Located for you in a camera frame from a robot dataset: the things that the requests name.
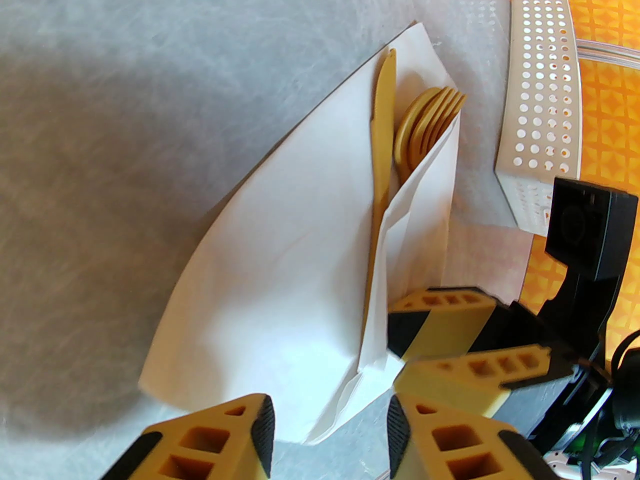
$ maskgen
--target hole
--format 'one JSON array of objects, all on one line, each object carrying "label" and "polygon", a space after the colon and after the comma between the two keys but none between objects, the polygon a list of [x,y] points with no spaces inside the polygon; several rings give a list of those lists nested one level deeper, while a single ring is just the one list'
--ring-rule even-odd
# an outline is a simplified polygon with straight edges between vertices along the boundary
[{"label": "hole", "polygon": [[211,462],[170,455],[158,473],[180,480],[206,480],[212,469]]},{"label": "hole", "polygon": [[[407,302],[407,304],[404,305],[404,307],[406,308],[410,308],[411,306],[413,306],[411,302]],[[245,413],[245,410],[247,410],[247,408],[244,405],[240,405],[240,407],[229,409],[224,414],[226,414],[227,416],[242,416]]]},{"label": "hole", "polygon": [[482,359],[480,361],[469,361],[469,368],[471,368],[473,373],[478,377],[491,377],[491,375],[496,375],[496,372],[491,368],[489,361],[486,359]]},{"label": "hole", "polygon": [[436,409],[432,409],[431,407],[427,407],[426,405],[422,404],[416,405],[415,410],[420,414],[436,414],[438,412]]},{"label": "hole", "polygon": [[518,354],[518,359],[529,369],[537,368],[540,365],[540,362],[534,354]]},{"label": "hole", "polygon": [[184,435],[180,446],[203,452],[220,453],[227,444],[230,435],[227,430],[195,427]]},{"label": "hole", "polygon": [[473,428],[467,425],[440,427],[434,429],[431,434],[441,452],[460,450],[461,448],[469,448],[470,446],[482,444],[478,434],[474,432]]},{"label": "hole", "polygon": [[422,297],[422,302],[427,306],[440,306],[442,304],[441,298],[437,295],[424,295]]},{"label": "hole", "polygon": [[516,366],[516,363],[514,363],[510,357],[500,357],[498,359],[498,364],[505,373],[514,373],[515,371],[518,371],[518,366]]},{"label": "hole", "polygon": [[465,457],[446,463],[455,480],[473,480],[494,473],[500,473],[503,469],[498,461],[490,453]]}]

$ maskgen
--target white paper napkin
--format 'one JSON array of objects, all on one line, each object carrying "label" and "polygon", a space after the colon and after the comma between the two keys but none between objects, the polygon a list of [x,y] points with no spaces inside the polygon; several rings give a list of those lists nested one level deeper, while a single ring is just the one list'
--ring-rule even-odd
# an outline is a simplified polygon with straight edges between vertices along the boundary
[{"label": "white paper napkin", "polygon": [[[453,82],[422,24],[394,39],[395,116]],[[139,380],[195,411],[268,393],[276,438],[313,444],[384,393],[387,299],[442,278],[458,151],[455,119],[382,222],[361,346],[371,232],[370,59],[250,176],[198,245],[158,325]]]}]

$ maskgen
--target napkin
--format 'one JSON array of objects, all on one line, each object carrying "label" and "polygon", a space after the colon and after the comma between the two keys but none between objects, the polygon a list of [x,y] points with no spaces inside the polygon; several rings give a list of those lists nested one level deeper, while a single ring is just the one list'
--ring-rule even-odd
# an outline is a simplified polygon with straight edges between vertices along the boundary
[{"label": "napkin", "polygon": [[268,393],[276,438],[315,444],[391,387],[402,362],[387,352],[387,303],[441,282],[460,122],[384,214],[362,338],[370,120],[390,48],[396,124],[422,91],[453,84],[418,23],[318,105],[199,243],[151,343],[143,391],[187,411]]}]

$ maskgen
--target perforated plastic basket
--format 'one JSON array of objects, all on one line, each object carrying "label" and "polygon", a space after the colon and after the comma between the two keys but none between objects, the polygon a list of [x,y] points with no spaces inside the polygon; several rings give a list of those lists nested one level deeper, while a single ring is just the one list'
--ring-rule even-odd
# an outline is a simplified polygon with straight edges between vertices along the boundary
[{"label": "perforated plastic basket", "polygon": [[583,101],[569,0],[513,0],[495,173],[518,227],[547,236],[556,176],[580,178]]}]

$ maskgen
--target white table surface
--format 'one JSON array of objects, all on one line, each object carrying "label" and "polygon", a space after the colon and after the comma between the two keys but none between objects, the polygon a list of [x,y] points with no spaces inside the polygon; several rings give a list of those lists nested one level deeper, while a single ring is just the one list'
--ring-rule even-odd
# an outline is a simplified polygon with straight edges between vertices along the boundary
[{"label": "white table surface", "polygon": [[[445,281],[519,293],[492,172],[509,0],[0,0],[0,480],[99,478],[176,414],[137,379],[217,203],[413,20],[460,89]],[[278,480],[374,479],[384,399]]]}]

